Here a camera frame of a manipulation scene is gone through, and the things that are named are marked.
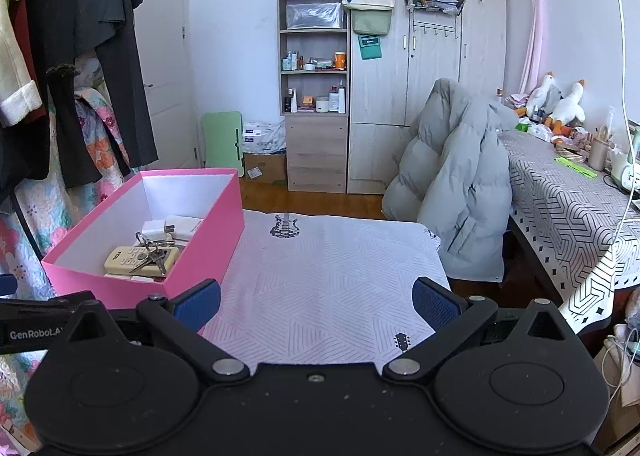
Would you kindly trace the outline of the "silver key bunch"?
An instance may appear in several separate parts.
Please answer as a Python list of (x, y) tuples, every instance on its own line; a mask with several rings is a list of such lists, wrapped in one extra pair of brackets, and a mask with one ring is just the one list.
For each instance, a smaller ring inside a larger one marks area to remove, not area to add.
[(153, 276), (165, 277), (175, 264), (180, 250), (166, 242), (152, 241), (142, 232), (136, 233), (136, 239), (144, 252), (139, 255), (139, 262), (130, 273), (141, 274), (143, 271), (151, 271)]

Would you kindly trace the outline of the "white remote with display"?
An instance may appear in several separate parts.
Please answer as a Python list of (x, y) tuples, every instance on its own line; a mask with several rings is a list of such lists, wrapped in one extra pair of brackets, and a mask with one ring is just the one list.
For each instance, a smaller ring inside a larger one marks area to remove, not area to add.
[(104, 272), (106, 274), (122, 274), (122, 275), (140, 275), (146, 277), (153, 276), (152, 272), (143, 271), (141, 274), (131, 274), (130, 271), (139, 262), (139, 255), (144, 249), (139, 246), (117, 247), (109, 254), (104, 261)]

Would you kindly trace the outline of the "pink cardboard box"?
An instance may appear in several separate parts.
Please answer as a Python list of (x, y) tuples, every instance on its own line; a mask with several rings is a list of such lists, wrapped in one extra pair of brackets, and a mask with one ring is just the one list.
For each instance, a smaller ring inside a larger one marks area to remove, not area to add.
[[(104, 261), (115, 248), (134, 245), (146, 221), (169, 216), (201, 223), (163, 282), (105, 274)], [(175, 298), (201, 281), (221, 282), (243, 230), (236, 170), (145, 170), (75, 225), (44, 256), (42, 266), (59, 295), (92, 291), (107, 309), (132, 309), (149, 295)]]

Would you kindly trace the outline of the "white 90W charger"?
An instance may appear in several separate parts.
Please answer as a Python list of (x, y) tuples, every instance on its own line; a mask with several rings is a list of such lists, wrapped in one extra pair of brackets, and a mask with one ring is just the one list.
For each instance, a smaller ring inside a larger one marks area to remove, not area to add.
[(175, 241), (190, 242), (202, 222), (202, 218), (170, 215), (165, 219), (165, 231)]

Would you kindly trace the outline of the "white power bank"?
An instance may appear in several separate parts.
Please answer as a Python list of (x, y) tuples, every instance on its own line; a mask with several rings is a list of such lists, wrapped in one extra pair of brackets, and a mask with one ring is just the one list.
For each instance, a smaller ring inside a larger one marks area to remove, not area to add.
[(153, 277), (146, 277), (140, 275), (122, 275), (122, 274), (105, 274), (105, 277), (110, 279), (137, 282), (137, 283), (156, 283)]

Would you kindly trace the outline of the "small white charger cube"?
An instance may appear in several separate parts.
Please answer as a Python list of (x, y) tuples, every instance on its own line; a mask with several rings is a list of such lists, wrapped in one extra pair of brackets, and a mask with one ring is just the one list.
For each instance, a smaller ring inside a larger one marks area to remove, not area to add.
[(141, 228), (142, 236), (150, 242), (166, 242), (172, 241), (174, 227), (167, 224), (165, 220), (149, 220), (145, 221)]

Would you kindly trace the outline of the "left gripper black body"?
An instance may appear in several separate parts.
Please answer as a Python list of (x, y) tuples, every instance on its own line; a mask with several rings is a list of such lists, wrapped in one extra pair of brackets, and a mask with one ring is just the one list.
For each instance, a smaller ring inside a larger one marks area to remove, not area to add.
[(61, 336), (78, 309), (95, 305), (92, 291), (79, 291), (44, 301), (9, 299), (6, 293), (17, 288), (17, 279), (1, 276), (1, 354), (21, 354), (47, 350)]

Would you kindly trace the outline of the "grey puffer jacket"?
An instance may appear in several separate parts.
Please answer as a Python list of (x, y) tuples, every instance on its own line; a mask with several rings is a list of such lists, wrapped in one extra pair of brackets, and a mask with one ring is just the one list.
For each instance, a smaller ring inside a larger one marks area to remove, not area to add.
[(512, 187), (500, 137), (516, 124), (513, 110), (441, 78), (410, 127), (382, 210), (390, 220), (423, 224), (440, 238), (439, 258), (450, 279), (503, 279)]

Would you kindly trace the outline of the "geometric patterned tablecloth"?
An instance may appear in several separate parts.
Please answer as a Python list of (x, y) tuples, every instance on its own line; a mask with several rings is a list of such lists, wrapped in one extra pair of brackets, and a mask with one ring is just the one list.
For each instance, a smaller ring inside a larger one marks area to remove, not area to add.
[(550, 143), (512, 130), (508, 152), (515, 228), (560, 295), (577, 334), (614, 314), (616, 291), (639, 284), (639, 212), (628, 196), (563, 164)]

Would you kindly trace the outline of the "cardboard box on floor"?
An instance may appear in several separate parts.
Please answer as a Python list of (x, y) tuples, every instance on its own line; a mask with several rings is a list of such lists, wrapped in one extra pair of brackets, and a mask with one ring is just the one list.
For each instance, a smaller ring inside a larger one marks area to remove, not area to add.
[(245, 179), (250, 182), (285, 187), (288, 184), (286, 154), (245, 154)]

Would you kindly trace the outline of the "green folding table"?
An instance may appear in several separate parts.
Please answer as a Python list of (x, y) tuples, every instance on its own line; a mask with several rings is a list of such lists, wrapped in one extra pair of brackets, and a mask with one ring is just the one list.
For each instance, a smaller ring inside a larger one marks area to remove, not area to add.
[(243, 123), (240, 112), (206, 113), (202, 131), (207, 168), (234, 168), (244, 176)]

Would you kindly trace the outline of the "tissue packs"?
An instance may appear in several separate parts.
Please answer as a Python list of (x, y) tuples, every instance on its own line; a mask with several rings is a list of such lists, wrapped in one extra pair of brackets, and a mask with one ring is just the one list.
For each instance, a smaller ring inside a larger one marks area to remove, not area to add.
[(242, 150), (245, 154), (269, 155), (286, 149), (284, 120), (277, 123), (244, 121)]

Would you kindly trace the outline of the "beige cup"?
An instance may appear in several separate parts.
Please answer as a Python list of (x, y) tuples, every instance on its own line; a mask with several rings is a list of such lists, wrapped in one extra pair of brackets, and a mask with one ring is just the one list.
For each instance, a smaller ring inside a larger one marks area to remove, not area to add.
[(590, 143), (588, 166), (594, 170), (603, 171), (605, 169), (609, 150), (610, 145), (608, 144), (608, 141), (593, 138)]

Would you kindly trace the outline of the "white goose plush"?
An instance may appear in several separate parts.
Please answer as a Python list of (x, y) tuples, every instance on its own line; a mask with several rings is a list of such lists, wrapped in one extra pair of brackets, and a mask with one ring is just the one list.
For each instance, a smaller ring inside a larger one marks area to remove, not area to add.
[(580, 124), (585, 123), (586, 113), (582, 105), (580, 105), (585, 91), (585, 84), (585, 79), (579, 79), (570, 88), (570, 94), (555, 104), (553, 111), (547, 118), (547, 125), (555, 133), (572, 124), (574, 120), (577, 120)]

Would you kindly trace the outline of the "light wood wardrobe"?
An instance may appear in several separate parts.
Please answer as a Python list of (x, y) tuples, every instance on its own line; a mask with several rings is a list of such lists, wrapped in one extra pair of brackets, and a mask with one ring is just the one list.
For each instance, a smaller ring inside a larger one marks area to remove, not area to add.
[(449, 78), (491, 98), (506, 69), (506, 0), (465, 0), (458, 38), (414, 32), (405, 0), (380, 37), (382, 58), (363, 61), (358, 35), (350, 45), (347, 190), (382, 194), (396, 176), (409, 128), (434, 83)]

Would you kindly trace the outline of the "cream fleece jacket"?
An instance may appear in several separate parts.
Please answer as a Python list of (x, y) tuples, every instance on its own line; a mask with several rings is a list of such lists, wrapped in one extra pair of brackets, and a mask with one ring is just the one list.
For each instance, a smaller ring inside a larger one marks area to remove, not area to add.
[(12, 127), (40, 109), (42, 102), (15, 38), (6, 0), (0, 0), (0, 6), (1, 124)]

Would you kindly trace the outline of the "teal hanging card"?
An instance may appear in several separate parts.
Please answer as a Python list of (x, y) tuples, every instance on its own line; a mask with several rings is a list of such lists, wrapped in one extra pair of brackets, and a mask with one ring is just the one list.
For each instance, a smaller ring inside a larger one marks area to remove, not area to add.
[(358, 35), (358, 45), (361, 60), (376, 60), (382, 58), (381, 38), (372, 35)]

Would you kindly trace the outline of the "pink hanging towel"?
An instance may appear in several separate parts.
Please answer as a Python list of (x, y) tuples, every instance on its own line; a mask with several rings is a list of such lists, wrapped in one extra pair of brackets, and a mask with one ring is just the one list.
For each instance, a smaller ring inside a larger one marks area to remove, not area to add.
[(520, 81), (522, 94), (530, 94), (538, 86), (545, 38), (546, 0), (532, 0), (532, 23)]

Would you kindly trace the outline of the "white door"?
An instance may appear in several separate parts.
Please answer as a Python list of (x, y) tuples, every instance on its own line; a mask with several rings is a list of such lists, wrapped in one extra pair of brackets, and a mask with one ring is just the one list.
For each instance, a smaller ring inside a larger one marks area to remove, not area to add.
[(143, 0), (134, 10), (141, 71), (158, 160), (151, 169), (198, 166), (192, 105), (188, 0)]

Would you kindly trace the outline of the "green hanging pouch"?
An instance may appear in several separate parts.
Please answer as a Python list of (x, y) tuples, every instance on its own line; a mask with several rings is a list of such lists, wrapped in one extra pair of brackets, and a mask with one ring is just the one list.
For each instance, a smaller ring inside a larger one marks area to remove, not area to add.
[(378, 10), (352, 10), (352, 30), (357, 35), (385, 36), (390, 31), (393, 13)]

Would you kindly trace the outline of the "over-door hanging rack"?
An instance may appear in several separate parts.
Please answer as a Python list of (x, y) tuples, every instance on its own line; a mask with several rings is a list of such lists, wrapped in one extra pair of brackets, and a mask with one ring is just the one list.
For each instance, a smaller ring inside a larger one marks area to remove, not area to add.
[(465, 0), (405, 0), (414, 32), (458, 38)]

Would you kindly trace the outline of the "wooden shelf cabinet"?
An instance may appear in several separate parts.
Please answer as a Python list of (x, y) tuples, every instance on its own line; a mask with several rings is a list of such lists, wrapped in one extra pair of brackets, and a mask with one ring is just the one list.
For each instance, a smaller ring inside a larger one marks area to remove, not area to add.
[(278, 0), (288, 188), (344, 193), (350, 29), (342, 0)]

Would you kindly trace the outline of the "dark grey hanging shirt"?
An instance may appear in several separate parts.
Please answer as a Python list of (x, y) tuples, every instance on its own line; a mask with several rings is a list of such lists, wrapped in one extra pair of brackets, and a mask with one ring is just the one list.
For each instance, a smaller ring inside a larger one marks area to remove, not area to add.
[(132, 168), (158, 160), (142, 78), (134, 10), (143, 0), (77, 0), (75, 50), (100, 62)]

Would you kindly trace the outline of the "black hanging coat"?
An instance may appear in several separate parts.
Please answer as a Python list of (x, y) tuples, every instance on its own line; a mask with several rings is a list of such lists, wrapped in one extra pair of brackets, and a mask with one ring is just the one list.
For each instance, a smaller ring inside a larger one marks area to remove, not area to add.
[(1, 124), (1, 195), (9, 196), (25, 180), (49, 175), (51, 113), (65, 187), (99, 181), (75, 108), (77, 0), (6, 0), (6, 6), (42, 105), (15, 126)]

